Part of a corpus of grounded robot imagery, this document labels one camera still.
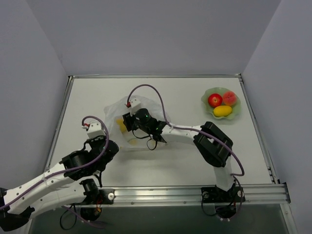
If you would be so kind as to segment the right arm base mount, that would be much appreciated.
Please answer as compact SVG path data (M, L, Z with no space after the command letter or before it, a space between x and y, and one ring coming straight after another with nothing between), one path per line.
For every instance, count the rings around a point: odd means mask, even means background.
M245 193L240 185L235 183L228 191L224 191L216 186L201 187L201 209L209 217L216 217L222 222L230 222L242 208L246 201ZM214 204L212 214L204 209L205 204Z

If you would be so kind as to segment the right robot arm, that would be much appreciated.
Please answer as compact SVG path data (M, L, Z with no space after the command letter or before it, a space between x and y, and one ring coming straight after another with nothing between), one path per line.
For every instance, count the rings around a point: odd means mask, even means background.
M146 108L133 114L123 114L122 118L128 132L141 130L156 144L178 142L194 145L204 160L214 168L217 197L228 201L234 196L232 167L227 165L233 141L215 124L207 121L195 127L173 125L152 117Z

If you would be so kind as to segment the white plastic bag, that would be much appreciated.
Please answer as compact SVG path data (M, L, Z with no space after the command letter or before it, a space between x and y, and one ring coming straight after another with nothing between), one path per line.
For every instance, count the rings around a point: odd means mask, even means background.
M164 120L163 111L159 103L142 96L133 96L132 98L138 98L141 102L141 106L146 108L152 117L156 118L157 120ZM137 129L133 132L120 132L120 129L116 124L116 119L123 119L122 115L130 111L125 106L126 100L127 97L123 97L118 102L104 108L105 124L109 130L110 139L114 141L122 151L143 151L152 150L155 147L162 147L162 143L156 143L155 140L152 140L145 132L140 129Z

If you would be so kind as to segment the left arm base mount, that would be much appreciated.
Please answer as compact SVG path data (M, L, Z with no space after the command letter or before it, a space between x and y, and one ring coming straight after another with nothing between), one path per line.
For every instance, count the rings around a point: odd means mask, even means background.
M93 179L86 179L79 183L84 188L86 198L81 205L95 205L94 208L81 208L80 216L87 221L97 221L102 213L100 205L112 205L115 199L115 190L112 188L98 188Z

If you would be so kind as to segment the pale yellow fake pear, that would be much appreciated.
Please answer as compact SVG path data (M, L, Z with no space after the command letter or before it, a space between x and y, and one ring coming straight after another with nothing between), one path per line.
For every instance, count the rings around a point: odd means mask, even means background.
M118 125L121 133L127 132L127 128L123 123L123 119L121 118L116 119L116 124Z

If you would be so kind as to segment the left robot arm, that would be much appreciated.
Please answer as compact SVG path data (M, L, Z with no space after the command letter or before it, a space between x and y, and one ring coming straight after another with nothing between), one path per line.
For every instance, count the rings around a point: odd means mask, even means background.
M24 226L48 210L69 204L98 204L105 198L91 178L105 170L119 152L106 136L88 139L83 147L62 158L54 167L14 189L0 190L0 227L8 232Z

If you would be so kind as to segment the red fake apple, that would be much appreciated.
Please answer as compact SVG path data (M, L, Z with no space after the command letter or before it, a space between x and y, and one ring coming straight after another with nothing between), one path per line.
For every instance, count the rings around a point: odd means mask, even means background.
M212 108L216 108L222 104L223 99L220 94L213 93L207 98L207 102Z

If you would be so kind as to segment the yellow fake mango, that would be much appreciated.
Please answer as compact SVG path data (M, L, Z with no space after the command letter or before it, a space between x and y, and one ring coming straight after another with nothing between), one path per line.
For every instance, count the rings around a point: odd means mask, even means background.
M213 114L216 117L226 117L232 113L233 109L228 105L220 105L214 108Z

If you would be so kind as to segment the orange fake peach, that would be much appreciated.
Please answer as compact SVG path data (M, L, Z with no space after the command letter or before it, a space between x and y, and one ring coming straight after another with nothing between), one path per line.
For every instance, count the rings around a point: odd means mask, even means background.
M228 106L233 106L237 102L236 94L232 91L227 91L222 96L223 103Z

